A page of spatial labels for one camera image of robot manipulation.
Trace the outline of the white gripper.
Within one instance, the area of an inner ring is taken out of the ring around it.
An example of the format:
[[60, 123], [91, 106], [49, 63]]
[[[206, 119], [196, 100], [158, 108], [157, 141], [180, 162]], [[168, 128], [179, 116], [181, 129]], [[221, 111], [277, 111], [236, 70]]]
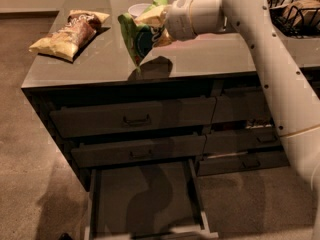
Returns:
[[154, 7], [135, 19], [136, 24], [146, 24], [151, 27], [165, 28], [155, 42], [155, 47], [170, 45], [175, 40], [190, 40], [196, 37], [194, 33], [190, 9], [193, 0], [175, 0], [169, 6]]

